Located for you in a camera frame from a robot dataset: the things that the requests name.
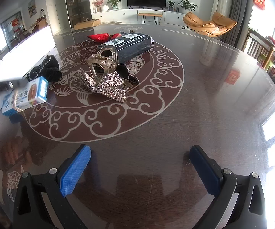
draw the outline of blue and white box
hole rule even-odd
[[[19,89],[16,97],[16,106],[22,110],[46,102],[48,81],[43,77],[38,77],[30,81],[24,88]],[[14,97],[16,91],[13,90],[7,95],[3,102],[2,114],[13,115],[18,111],[14,109]]]

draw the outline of blue gripper pad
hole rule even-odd
[[[85,145],[60,178],[60,191],[65,197],[71,194],[91,158],[91,149]]]
[[[218,195],[223,179],[219,165],[215,162],[216,166],[213,166],[214,161],[206,155],[199,145],[193,146],[190,149],[189,158],[207,189],[207,192],[214,196]]]

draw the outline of black box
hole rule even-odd
[[[118,61],[120,64],[124,64],[149,51],[151,49],[151,37],[142,33],[129,33],[101,44],[97,48],[100,49],[107,45],[113,45],[116,48]]]

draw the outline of black scrunchie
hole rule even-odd
[[[57,82],[62,76],[59,64],[54,55],[47,55],[39,66],[35,66],[27,74],[28,81],[44,77],[48,82]]]

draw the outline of silver bolt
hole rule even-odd
[[[51,168],[49,171],[50,174],[55,174],[56,172],[57,172],[56,168]]]
[[[258,174],[256,172],[252,172],[252,176],[258,178]]]
[[[228,168],[223,169],[223,172],[224,172],[225,174],[227,174],[227,175],[232,174],[232,171],[231,171],[230,169],[228,169]]]
[[[28,172],[26,172],[26,171],[25,171],[25,172],[23,172],[22,177],[23,177],[23,178],[28,177]]]

